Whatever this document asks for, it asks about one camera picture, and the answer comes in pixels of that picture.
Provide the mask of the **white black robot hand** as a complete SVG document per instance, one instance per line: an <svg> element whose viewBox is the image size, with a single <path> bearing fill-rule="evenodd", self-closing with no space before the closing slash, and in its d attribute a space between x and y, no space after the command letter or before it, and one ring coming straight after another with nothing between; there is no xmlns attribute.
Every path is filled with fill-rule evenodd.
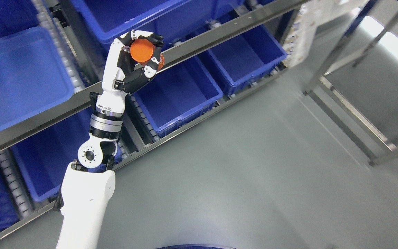
<svg viewBox="0 0 398 249"><path fill-rule="evenodd" d="M142 68L135 69L137 64L133 60L130 48L139 40L149 41L155 46L150 61ZM161 48L164 46L164 37L145 30L131 30L117 36L106 58L102 79L102 94L98 97L95 110L103 115L120 117L125 112L125 98L133 94L152 81L161 60Z"/></svg>

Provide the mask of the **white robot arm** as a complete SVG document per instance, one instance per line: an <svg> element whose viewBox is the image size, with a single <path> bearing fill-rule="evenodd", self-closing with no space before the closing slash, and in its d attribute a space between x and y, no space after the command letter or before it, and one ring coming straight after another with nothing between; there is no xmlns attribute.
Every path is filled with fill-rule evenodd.
<svg viewBox="0 0 398 249"><path fill-rule="evenodd" d="M123 113L95 108L88 139L70 162L60 187L63 215L58 249L95 249L109 200L115 191L117 139Z"/></svg>

